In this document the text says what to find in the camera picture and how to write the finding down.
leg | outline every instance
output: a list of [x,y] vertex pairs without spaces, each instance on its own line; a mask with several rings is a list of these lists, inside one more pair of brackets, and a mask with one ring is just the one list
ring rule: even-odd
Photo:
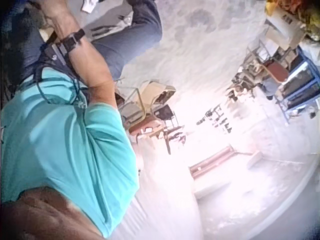
[[104,57],[114,80],[120,78],[123,67],[162,38],[162,27],[153,0],[136,0],[132,4],[132,25],[92,44]]
[[10,83],[19,85],[33,73],[45,44],[28,9],[12,17],[12,31],[7,34],[7,41],[10,47],[4,51],[4,64]]

turquoise shirt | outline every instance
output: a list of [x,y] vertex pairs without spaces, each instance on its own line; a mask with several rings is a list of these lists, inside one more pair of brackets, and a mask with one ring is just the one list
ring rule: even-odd
[[71,79],[44,68],[27,78],[1,111],[1,202],[51,187],[78,206],[106,238],[139,188],[136,156],[119,112],[76,97]]

t-shirt sleeve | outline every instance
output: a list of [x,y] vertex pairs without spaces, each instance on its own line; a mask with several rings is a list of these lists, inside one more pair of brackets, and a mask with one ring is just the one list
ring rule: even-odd
[[114,174],[138,186],[136,155],[128,139],[118,110],[106,103],[89,105],[84,124],[99,161],[108,161]]

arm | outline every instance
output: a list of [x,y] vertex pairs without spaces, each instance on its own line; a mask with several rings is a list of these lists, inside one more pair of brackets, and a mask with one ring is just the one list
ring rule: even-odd
[[[40,0],[39,4],[46,17],[52,20],[60,40],[80,30],[65,0]],[[69,58],[74,70],[89,89],[90,102],[106,103],[117,108],[115,84],[108,65],[85,36],[80,40],[79,46],[69,53]]]

blue shelf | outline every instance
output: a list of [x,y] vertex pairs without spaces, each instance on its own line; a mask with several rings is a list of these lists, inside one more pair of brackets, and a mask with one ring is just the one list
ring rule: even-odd
[[313,79],[311,81],[309,81],[306,85],[302,86],[301,88],[299,88],[296,91],[292,92],[288,96],[284,97],[282,100],[279,100],[277,97],[275,98],[276,102],[279,105],[279,107],[280,107],[280,109],[281,109],[281,111],[282,111],[282,113],[284,115],[284,118],[285,118],[287,123],[289,123],[289,118],[288,118],[287,112],[290,112],[290,111],[295,110],[297,108],[300,108],[302,106],[308,105],[308,104],[312,103],[313,101],[315,101],[317,98],[320,98],[320,94],[318,94],[318,95],[316,95],[314,97],[311,97],[311,98],[305,100],[304,102],[302,102],[302,103],[300,103],[298,105],[295,105],[295,106],[293,106],[291,108],[288,108],[288,106],[286,106],[285,101],[293,98],[294,96],[297,96],[298,94],[302,93],[303,91],[307,90],[308,88],[312,87],[313,85],[318,83],[319,88],[320,88],[320,72],[319,72],[319,70],[317,69],[315,64],[309,58],[307,58],[304,55],[304,53],[303,53],[303,51],[302,51],[302,49],[300,47],[297,48],[297,52],[302,57],[303,61],[290,72],[289,77],[292,74],[294,74],[296,71],[298,71],[298,69],[303,64],[307,63],[307,68],[311,71]]

